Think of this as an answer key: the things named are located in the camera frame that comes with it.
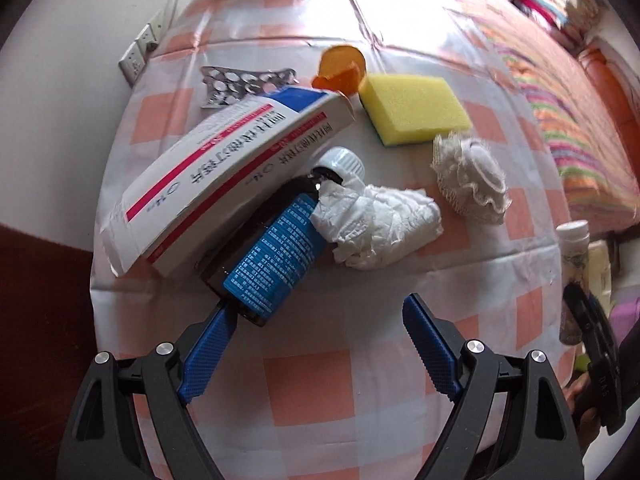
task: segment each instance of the white ruffled cloth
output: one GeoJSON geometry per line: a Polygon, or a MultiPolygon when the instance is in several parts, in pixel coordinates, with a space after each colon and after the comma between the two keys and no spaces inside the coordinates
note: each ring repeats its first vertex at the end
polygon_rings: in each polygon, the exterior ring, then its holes
{"type": "Polygon", "coordinates": [[[466,134],[437,136],[433,169],[438,188],[460,215],[483,224],[502,224],[511,204],[504,172],[480,139],[466,134]]]}
{"type": "Polygon", "coordinates": [[[337,243],[334,259],[373,270],[397,262],[443,232],[440,209],[423,189],[365,186],[354,177],[343,186],[324,181],[311,215],[316,230],[337,243]]]}

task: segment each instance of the sponge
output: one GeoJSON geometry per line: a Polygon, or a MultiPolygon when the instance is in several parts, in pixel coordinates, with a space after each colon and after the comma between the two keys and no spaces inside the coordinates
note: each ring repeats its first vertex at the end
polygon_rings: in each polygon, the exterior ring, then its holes
{"type": "Polygon", "coordinates": [[[441,77],[367,74],[358,92],[385,146],[425,142],[471,127],[465,109],[441,77]]]}

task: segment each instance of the plastic bottle with white cap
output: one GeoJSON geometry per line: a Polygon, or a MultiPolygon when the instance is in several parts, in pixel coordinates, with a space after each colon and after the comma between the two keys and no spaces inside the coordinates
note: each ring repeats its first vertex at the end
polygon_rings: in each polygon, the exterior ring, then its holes
{"type": "Polygon", "coordinates": [[[243,317],[265,325],[326,246],[310,220],[322,181],[341,184],[364,174],[355,153],[331,148],[310,174],[283,184],[254,212],[213,256],[202,279],[243,317]]]}
{"type": "MultiPolygon", "coordinates": [[[[556,227],[562,260],[562,288],[571,282],[589,290],[589,223],[586,220],[567,222],[556,227]]],[[[560,341],[565,345],[577,345],[582,341],[582,331],[568,307],[562,302],[560,341]]]]}

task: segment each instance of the plastic tablecloth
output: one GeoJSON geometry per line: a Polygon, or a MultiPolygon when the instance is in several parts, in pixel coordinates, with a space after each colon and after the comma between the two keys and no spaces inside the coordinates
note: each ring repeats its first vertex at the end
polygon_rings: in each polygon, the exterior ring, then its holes
{"type": "MultiPolygon", "coordinates": [[[[229,479],[405,480],[430,453],[452,408],[435,392],[401,320],[418,292],[437,316],[494,352],[546,352],[561,382],[573,351],[558,341],[554,225],[568,219],[556,167],[529,105],[455,0],[194,0],[150,60],[127,105],[104,173],[96,233],[123,190],[193,128],[199,69],[316,73],[324,48],[351,43],[370,72],[441,76],[506,172],[513,204],[501,226],[457,216],[438,192],[430,144],[385,148],[357,99],[356,123],[331,144],[354,150],[366,181],[425,188],[444,234],[385,269],[337,266],[330,251],[264,328],[241,320],[190,412],[229,479]]],[[[95,237],[91,295],[98,348],[146,354],[206,318],[216,297],[196,276],[161,279],[145,262],[115,278],[95,237]]],[[[499,426],[500,402],[485,431],[499,426]]],[[[144,397],[136,409],[154,471],[170,478],[144,397]]]]}

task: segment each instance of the silver screw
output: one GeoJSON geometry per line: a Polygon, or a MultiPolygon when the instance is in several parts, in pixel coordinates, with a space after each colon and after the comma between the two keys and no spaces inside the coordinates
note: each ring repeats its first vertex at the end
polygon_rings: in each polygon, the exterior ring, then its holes
{"type": "Polygon", "coordinates": [[[466,347],[470,352],[473,352],[474,354],[481,354],[482,352],[484,352],[484,343],[482,343],[482,341],[478,341],[477,339],[472,339],[471,341],[469,341],[466,344],[466,347]]]}
{"type": "Polygon", "coordinates": [[[109,360],[108,352],[100,352],[98,355],[96,355],[96,357],[94,357],[94,361],[97,362],[99,365],[107,362],[108,360],[109,360]]]}
{"type": "Polygon", "coordinates": [[[168,355],[174,351],[174,346],[171,343],[160,343],[156,346],[156,352],[160,355],[168,355]]]}
{"type": "Polygon", "coordinates": [[[537,363],[543,363],[546,361],[546,355],[542,350],[534,350],[531,352],[531,358],[537,363]]]}

